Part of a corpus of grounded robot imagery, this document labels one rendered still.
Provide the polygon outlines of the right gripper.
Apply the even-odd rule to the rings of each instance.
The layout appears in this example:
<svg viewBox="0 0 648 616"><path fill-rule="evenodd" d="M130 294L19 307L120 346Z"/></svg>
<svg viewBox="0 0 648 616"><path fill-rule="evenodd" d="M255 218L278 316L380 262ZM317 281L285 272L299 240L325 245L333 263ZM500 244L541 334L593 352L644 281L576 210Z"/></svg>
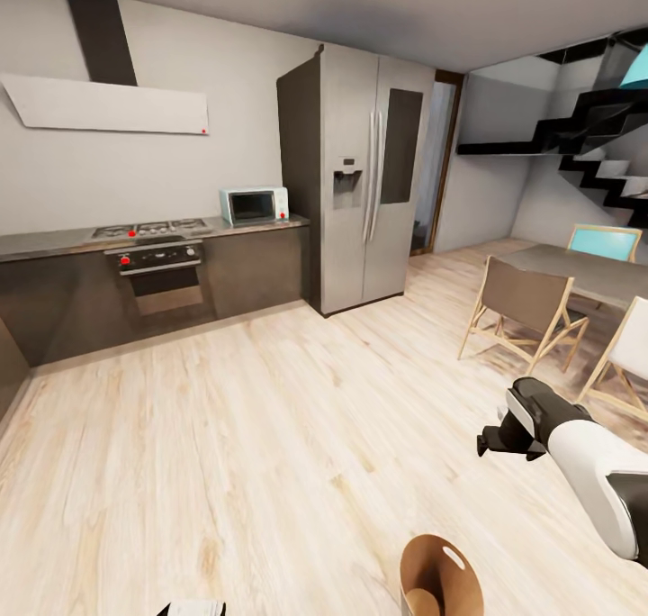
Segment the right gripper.
<svg viewBox="0 0 648 616"><path fill-rule="evenodd" d="M526 455L528 462L533 462L547 453L544 444L529 436L518 436L508 427L506 420L500 426L485 426L483 433L477 436L478 455L482 457L487 449Z"/></svg>

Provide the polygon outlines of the trash can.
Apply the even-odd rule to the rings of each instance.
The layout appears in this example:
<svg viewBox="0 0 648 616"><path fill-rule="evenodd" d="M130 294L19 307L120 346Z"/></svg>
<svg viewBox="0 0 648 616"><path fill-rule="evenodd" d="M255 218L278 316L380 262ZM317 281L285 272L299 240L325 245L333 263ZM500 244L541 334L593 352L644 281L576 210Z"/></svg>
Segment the trash can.
<svg viewBox="0 0 648 616"><path fill-rule="evenodd" d="M447 554L449 547L464 568ZM485 616L482 586L471 562L449 540L420 534L400 559L402 616Z"/></svg>

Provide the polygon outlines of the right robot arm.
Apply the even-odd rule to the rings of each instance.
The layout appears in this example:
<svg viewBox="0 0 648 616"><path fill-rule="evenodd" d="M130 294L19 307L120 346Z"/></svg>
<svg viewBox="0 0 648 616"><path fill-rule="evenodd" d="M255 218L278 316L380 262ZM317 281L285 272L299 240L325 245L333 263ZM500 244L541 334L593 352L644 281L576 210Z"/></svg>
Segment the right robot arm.
<svg viewBox="0 0 648 616"><path fill-rule="evenodd" d="M547 452L561 469L604 543L648 569L648 455L593 421L537 378L517 380L498 406L500 426L485 426L477 452Z"/></svg>

